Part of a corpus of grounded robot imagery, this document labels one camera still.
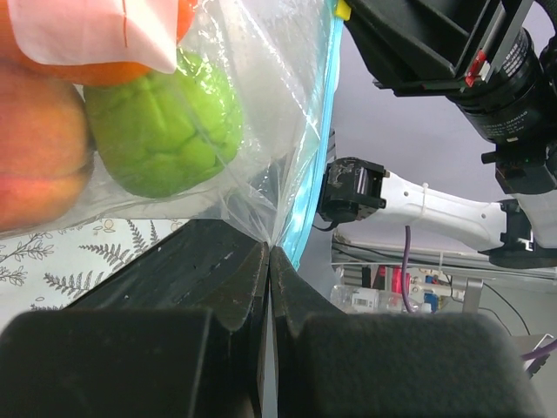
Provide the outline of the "peach toy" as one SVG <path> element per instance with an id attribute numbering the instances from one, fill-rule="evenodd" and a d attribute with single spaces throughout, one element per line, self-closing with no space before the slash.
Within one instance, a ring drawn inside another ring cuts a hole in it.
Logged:
<path id="1" fill-rule="evenodd" d="M 87 186 L 92 139 L 73 84 L 1 64 L 1 230 L 64 216 Z"/>

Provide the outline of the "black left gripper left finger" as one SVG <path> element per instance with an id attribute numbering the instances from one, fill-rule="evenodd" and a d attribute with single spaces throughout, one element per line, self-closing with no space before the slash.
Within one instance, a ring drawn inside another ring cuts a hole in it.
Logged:
<path id="1" fill-rule="evenodd" d="M 258 417 L 268 248 L 191 306 L 22 313 L 1 334 L 4 417 Z"/>

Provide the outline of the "green fruit toy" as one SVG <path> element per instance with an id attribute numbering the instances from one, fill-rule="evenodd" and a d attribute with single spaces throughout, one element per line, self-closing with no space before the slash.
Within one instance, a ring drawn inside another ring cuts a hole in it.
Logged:
<path id="1" fill-rule="evenodd" d="M 105 170 L 127 192 L 169 198 L 213 178 L 243 140 L 238 94 L 218 65 L 178 50 L 172 74 L 83 89 Z"/>

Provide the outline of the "orange fruit toy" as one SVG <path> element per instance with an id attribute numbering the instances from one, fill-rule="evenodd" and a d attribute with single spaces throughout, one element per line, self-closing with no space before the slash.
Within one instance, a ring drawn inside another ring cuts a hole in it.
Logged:
<path id="1" fill-rule="evenodd" d="M 1 59 L 73 84 L 109 86 L 172 72 L 170 46 L 194 1 L 3 1 Z"/>

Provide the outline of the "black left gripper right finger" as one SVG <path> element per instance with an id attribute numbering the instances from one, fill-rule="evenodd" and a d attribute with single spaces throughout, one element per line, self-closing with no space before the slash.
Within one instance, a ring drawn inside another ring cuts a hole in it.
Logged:
<path id="1" fill-rule="evenodd" d="M 480 314 L 348 314 L 271 250 L 281 417 L 543 417 L 517 347 Z"/>

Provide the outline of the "clear zip top bag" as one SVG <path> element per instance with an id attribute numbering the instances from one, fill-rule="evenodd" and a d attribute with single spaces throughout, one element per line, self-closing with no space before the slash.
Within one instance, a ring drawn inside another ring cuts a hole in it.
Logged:
<path id="1" fill-rule="evenodd" d="M 221 219 L 298 264 L 343 1 L 4 1 L 1 234 Z"/>

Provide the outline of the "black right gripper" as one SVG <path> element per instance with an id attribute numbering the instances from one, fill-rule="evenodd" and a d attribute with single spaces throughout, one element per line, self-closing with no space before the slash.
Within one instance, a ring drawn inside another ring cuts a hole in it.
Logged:
<path id="1" fill-rule="evenodd" d="M 450 96 L 493 144 L 506 194 L 556 188 L 556 91 L 523 22 L 529 1 L 351 1 L 346 27 L 376 85 Z"/>

